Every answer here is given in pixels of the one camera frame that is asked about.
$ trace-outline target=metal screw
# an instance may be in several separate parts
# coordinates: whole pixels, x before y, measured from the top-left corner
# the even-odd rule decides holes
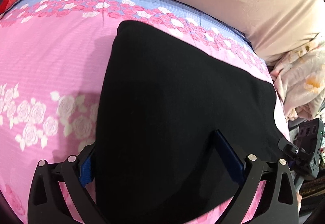
[[[68,162],[72,163],[77,159],[77,157],[75,155],[71,155],[68,157]]]
[[[254,155],[254,154],[250,154],[249,156],[248,156],[248,159],[250,159],[251,161],[256,161],[257,160],[257,157]]]
[[[287,161],[284,159],[280,159],[279,160],[280,164],[282,164],[283,166],[285,166],[287,164]]]
[[[45,160],[40,160],[38,162],[38,166],[44,166],[45,165]]]

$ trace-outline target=mattress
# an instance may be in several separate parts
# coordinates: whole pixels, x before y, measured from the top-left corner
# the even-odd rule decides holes
[[[0,21],[0,190],[25,224],[38,161],[61,162],[95,140],[102,83],[123,20],[152,25],[272,83],[243,34],[176,1],[22,0]],[[289,139],[278,98],[274,119]],[[94,186],[88,189],[95,199]],[[261,183],[243,221],[253,216],[262,190]],[[215,223],[229,202],[190,223]]]

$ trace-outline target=pink bedsheet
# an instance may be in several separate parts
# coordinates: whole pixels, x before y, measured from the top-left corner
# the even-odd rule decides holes
[[[25,224],[38,161],[61,162],[94,142],[102,82],[122,20],[147,22],[272,83],[266,65],[248,45],[219,33],[222,27],[217,21],[214,27],[204,28],[196,15],[176,16],[171,1],[165,6],[164,0],[152,1],[157,4],[152,9],[135,7],[137,0],[42,0],[34,6],[29,1],[0,21],[0,189]],[[274,118],[289,138],[279,99]],[[62,190],[80,221],[64,185]],[[89,190],[94,196],[94,187]],[[263,184],[243,222],[253,216],[262,190]],[[228,203],[190,223],[215,223]]]

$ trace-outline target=black cloth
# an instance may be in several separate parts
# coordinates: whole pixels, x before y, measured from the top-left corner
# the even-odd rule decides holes
[[[185,223],[232,197],[210,143],[275,162],[272,84],[147,24],[122,22],[100,98],[96,200],[112,224]]]

